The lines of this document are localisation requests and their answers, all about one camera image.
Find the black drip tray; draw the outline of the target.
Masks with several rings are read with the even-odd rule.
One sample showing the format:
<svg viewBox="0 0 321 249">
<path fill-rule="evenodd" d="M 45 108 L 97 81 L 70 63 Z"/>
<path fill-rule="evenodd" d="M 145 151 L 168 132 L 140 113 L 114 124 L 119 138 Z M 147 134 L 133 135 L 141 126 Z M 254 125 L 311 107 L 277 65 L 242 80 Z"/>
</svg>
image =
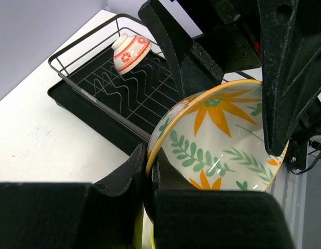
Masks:
<svg viewBox="0 0 321 249">
<path fill-rule="evenodd" d="M 165 59 L 150 52 L 132 71 L 121 76 L 107 47 L 72 71 L 69 79 L 47 94 L 127 155 L 148 142 L 165 113 L 179 101 Z"/>
</svg>

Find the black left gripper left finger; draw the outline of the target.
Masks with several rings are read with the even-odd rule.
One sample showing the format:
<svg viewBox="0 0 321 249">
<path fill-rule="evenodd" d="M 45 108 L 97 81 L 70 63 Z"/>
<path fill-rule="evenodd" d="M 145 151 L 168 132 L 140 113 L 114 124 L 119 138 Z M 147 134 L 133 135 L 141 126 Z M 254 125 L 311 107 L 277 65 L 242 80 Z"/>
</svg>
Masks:
<svg viewBox="0 0 321 249">
<path fill-rule="evenodd" d="M 96 183 L 0 183 L 0 248 L 141 248 L 146 144 Z"/>
</svg>

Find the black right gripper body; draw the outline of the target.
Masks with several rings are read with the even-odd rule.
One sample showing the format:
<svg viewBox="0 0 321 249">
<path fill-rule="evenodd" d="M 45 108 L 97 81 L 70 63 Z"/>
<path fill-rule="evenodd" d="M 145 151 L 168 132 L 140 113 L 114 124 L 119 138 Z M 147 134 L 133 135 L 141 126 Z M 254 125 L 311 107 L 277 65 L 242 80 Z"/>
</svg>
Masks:
<svg viewBox="0 0 321 249">
<path fill-rule="evenodd" d="M 201 34 L 194 37 L 224 73 L 261 66 L 257 1 L 178 1 Z"/>
</svg>

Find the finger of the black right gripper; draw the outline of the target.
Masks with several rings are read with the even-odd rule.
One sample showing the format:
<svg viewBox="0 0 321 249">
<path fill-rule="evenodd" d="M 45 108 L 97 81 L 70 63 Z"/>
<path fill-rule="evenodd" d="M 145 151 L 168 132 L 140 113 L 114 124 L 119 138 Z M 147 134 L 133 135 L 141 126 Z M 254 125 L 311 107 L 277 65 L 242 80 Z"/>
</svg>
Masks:
<svg viewBox="0 0 321 249">
<path fill-rule="evenodd" d="M 321 1 L 258 1 L 266 151 L 279 156 L 321 92 Z"/>
<path fill-rule="evenodd" d="M 138 16 L 161 48 L 181 99 L 221 84 L 224 72 L 159 1 L 146 1 Z"/>
</svg>

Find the orange patterned white bowl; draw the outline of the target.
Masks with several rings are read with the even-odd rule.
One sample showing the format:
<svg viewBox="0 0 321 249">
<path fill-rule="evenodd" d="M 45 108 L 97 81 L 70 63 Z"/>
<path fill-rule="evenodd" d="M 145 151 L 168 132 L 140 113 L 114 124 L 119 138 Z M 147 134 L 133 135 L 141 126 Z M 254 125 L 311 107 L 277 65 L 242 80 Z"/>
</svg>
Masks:
<svg viewBox="0 0 321 249">
<path fill-rule="evenodd" d="M 152 43 L 143 36 L 129 36 L 124 33 L 112 44 L 111 48 L 114 51 L 114 66 L 120 75 L 124 75 L 135 68 L 148 55 Z"/>
</svg>

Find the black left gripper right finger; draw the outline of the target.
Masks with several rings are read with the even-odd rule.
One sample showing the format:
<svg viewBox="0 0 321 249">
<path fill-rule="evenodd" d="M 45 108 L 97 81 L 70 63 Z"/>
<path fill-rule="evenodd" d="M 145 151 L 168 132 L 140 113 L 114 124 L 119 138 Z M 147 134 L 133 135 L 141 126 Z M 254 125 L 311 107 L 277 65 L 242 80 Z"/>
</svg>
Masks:
<svg viewBox="0 0 321 249">
<path fill-rule="evenodd" d="M 294 248 L 281 207 L 272 195 L 197 190 L 162 150 L 153 172 L 156 248 Z"/>
</svg>

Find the floral orange green bowl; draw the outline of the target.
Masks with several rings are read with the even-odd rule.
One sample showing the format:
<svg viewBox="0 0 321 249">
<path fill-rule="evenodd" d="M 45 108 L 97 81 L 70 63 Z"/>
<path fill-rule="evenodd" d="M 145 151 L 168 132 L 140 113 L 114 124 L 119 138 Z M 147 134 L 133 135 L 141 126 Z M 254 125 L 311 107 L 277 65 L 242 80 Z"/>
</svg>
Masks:
<svg viewBox="0 0 321 249">
<path fill-rule="evenodd" d="M 146 176 L 163 149 L 174 172 L 200 190 L 266 191 L 286 155 L 264 145 L 262 82 L 240 79 L 195 93 L 160 119 L 147 147 Z"/>
</svg>

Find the lime green bowl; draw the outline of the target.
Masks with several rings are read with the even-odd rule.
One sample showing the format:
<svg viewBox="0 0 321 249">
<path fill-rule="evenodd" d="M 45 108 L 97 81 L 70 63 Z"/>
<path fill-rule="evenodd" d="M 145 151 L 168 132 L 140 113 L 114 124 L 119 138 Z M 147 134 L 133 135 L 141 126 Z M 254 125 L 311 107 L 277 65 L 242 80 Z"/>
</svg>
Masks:
<svg viewBox="0 0 321 249">
<path fill-rule="evenodd" d="M 135 248 L 156 248 L 153 223 L 144 211 L 137 214 L 135 219 L 133 246 Z"/>
</svg>

